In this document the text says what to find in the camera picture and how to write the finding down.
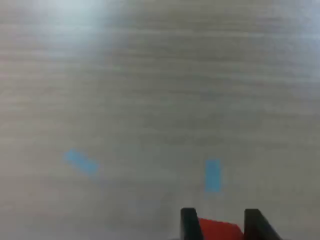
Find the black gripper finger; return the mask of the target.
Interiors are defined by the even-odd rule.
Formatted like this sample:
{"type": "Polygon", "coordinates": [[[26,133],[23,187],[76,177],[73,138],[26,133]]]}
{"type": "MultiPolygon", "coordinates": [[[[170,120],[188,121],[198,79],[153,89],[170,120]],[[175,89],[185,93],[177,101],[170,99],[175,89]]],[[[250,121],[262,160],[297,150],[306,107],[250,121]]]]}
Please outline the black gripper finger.
{"type": "Polygon", "coordinates": [[[184,207],[180,210],[180,239],[203,240],[203,233],[195,208],[184,207]]]}
{"type": "Polygon", "coordinates": [[[244,240],[283,240],[259,209],[244,211],[244,240]]]}

